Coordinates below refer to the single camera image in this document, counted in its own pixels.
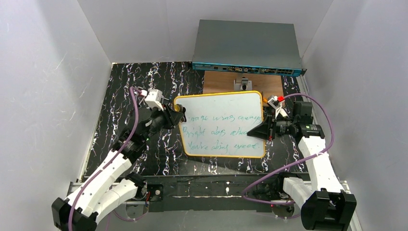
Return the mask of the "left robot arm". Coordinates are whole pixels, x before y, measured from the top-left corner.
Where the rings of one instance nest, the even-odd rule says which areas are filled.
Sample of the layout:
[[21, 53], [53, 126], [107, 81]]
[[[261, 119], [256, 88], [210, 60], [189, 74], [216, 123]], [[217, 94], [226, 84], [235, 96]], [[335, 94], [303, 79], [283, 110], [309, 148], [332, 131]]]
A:
[[137, 173], [129, 173], [117, 185], [114, 183], [146, 152], [152, 136], [185, 122], [185, 112], [180, 104], [164, 105], [162, 110], [136, 110], [133, 128], [123, 131], [94, 173], [65, 199], [57, 198], [52, 203], [55, 227], [61, 231], [94, 231], [123, 202], [138, 196], [145, 198], [147, 181]]

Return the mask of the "yellow and black eraser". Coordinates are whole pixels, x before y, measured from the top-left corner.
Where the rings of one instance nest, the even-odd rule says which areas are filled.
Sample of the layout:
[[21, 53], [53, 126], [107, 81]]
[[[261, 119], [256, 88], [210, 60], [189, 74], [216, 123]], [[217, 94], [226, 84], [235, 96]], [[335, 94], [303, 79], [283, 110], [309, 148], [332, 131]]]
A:
[[174, 110], [179, 113], [185, 113], [186, 109], [181, 104], [174, 105]]

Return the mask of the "yellow framed whiteboard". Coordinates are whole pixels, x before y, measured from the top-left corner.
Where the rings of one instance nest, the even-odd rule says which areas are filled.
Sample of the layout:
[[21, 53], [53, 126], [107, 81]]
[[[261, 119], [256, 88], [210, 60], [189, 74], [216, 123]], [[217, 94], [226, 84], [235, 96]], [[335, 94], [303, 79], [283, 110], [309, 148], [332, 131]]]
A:
[[188, 156], [262, 158], [265, 141], [247, 133], [263, 122], [263, 101], [258, 91], [235, 91], [178, 96], [186, 121], [179, 124]]

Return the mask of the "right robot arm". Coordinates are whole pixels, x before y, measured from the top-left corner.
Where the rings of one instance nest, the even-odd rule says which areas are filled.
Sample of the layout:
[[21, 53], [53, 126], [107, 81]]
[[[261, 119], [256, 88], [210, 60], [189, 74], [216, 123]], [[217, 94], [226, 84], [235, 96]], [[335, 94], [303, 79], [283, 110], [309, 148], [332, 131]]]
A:
[[347, 230], [357, 201], [344, 190], [334, 173], [323, 129], [313, 124], [312, 103], [295, 101], [291, 116], [279, 101], [270, 102], [269, 106], [264, 121], [251, 129], [248, 136], [267, 141], [282, 135], [295, 138], [306, 161], [311, 188], [299, 177], [284, 177], [280, 186], [299, 206], [303, 227], [319, 231]]

